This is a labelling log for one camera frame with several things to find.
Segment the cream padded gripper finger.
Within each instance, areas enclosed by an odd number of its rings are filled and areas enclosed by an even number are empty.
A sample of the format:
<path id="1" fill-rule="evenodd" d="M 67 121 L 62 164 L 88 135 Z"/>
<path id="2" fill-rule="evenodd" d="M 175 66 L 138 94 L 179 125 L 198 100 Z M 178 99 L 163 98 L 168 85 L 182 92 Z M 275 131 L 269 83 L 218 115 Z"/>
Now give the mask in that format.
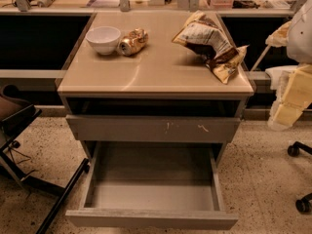
<path id="1" fill-rule="evenodd" d="M 293 70 L 283 70 L 277 82 L 268 126 L 274 131 L 290 128 L 312 103 L 312 65 L 302 63 Z"/>
<path id="2" fill-rule="evenodd" d="M 278 29 L 276 29 L 266 38 L 265 44 L 276 48 L 286 47 L 288 43 L 288 32 L 290 25 L 290 21 L 282 24 Z"/>

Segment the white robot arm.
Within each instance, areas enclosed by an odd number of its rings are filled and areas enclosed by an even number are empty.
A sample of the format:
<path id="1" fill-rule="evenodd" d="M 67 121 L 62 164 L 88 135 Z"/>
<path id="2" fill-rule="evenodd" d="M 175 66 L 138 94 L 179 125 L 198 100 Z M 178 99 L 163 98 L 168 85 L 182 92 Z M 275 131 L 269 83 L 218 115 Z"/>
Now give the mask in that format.
<path id="1" fill-rule="evenodd" d="M 270 89 L 276 91 L 268 126 L 275 131 L 290 128 L 312 103 L 312 0 L 306 0 L 290 22 L 274 31 L 266 44 L 287 47 L 287 56 L 297 66 L 267 68 Z"/>

